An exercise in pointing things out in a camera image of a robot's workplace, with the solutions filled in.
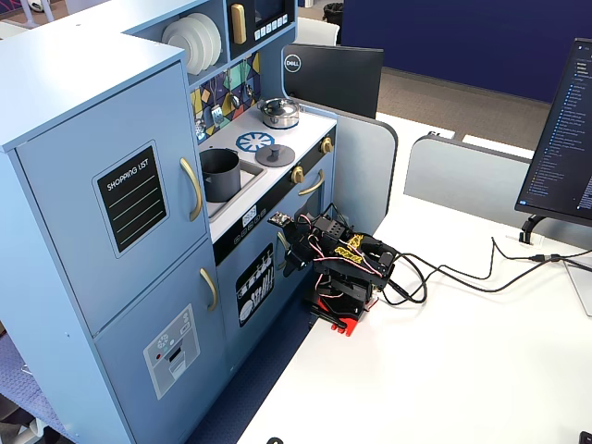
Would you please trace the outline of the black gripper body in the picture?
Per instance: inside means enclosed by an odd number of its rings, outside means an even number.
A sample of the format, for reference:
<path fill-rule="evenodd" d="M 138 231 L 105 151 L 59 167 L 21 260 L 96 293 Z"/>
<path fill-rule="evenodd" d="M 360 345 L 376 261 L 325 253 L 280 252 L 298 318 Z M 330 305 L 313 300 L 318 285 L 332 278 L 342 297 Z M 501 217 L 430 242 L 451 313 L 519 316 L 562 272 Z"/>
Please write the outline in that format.
<path fill-rule="evenodd" d="M 286 228 L 290 249 L 295 253 L 299 249 L 306 251 L 309 262 L 324 256 L 314 234 L 314 221 L 313 216 L 296 216 L 290 220 Z"/>

